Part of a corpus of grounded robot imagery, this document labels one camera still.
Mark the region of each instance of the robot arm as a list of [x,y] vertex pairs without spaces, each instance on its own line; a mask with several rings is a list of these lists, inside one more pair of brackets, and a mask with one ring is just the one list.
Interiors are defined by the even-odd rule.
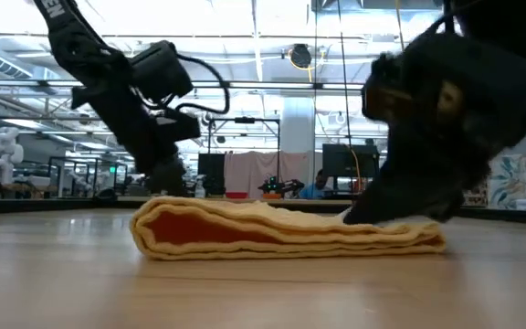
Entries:
[[[451,2],[455,10],[404,52],[372,65],[363,114],[388,124],[387,159],[345,223],[448,220],[489,161],[526,135],[526,7]],[[437,33],[454,16],[464,36]]]
[[[72,107],[90,104],[135,158],[141,173],[151,175],[156,167],[162,172],[164,166],[176,164],[175,142],[200,137],[198,120],[180,112],[182,108],[228,112],[227,83],[203,61],[178,54],[173,44],[160,41],[134,58],[127,58],[103,42],[82,16],[75,0],[35,3],[46,20],[54,58],[83,84],[72,91]],[[168,108],[174,97],[183,97],[194,88],[178,59],[201,64],[216,76],[225,92],[224,110],[187,103]],[[162,116],[169,120],[158,122],[148,109],[162,111]]]

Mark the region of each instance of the ceiling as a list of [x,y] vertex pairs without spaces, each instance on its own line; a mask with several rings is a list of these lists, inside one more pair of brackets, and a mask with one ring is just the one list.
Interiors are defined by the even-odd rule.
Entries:
[[[347,104],[351,133],[356,138],[385,135],[386,127],[368,122],[361,115],[358,88],[348,92],[347,102],[342,91],[283,90],[279,88],[280,83],[343,84],[346,81],[359,87],[370,75],[370,63],[375,56],[401,48],[393,0],[364,0],[364,9],[356,0],[341,1],[343,10],[339,17],[334,2],[326,0],[323,3],[332,3],[331,9],[326,5],[323,11],[312,10],[313,0],[76,0],[82,15],[109,46],[129,56],[153,42],[167,39],[181,54],[213,65],[226,80],[259,83],[253,88],[231,90],[229,117],[279,118],[283,111],[289,111],[284,108],[286,97],[316,94],[319,144],[346,134],[341,117]],[[402,4],[404,42],[425,30],[441,13],[433,0],[407,0]],[[313,69],[294,67],[289,52],[295,44],[307,45],[314,57]],[[27,119],[15,123],[23,123],[26,133],[46,132],[50,139],[69,148],[73,142],[79,142],[83,149],[122,151],[104,124],[95,120],[96,115],[89,106],[70,109],[70,88],[56,87],[55,94],[49,94],[25,83],[22,87],[24,78],[73,80],[50,55],[47,26],[33,1],[0,0],[0,59],[12,68],[6,67],[6,73],[2,73],[0,66],[0,80],[12,80],[0,86],[0,116],[84,118],[36,122]],[[184,66],[192,80],[214,80],[201,67],[188,63]],[[220,90],[198,88],[187,98],[222,108],[221,96]],[[272,125],[231,122],[217,133],[226,136],[226,143],[213,143],[215,150],[277,147],[276,129]],[[247,133],[250,137],[236,138],[238,133]],[[206,144],[203,138],[181,143],[181,148],[183,152],[197,153],[204,151]]]

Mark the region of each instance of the humanoid robot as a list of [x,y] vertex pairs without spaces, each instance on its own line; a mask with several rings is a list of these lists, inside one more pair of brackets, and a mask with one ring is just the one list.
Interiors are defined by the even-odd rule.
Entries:
[[14,166],[24,161],[24,147],[16,141],[19,130],[13,127],[0,129],[0,182],[12,184]]

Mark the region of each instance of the yellow towel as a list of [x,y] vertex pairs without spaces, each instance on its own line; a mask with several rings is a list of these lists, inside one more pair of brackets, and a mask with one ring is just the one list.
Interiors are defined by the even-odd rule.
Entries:
[[139,250],[159,260],[282,259],[438,253],[437,223],[346,226],[270,207],[198,198],[156,197],[133,216]]

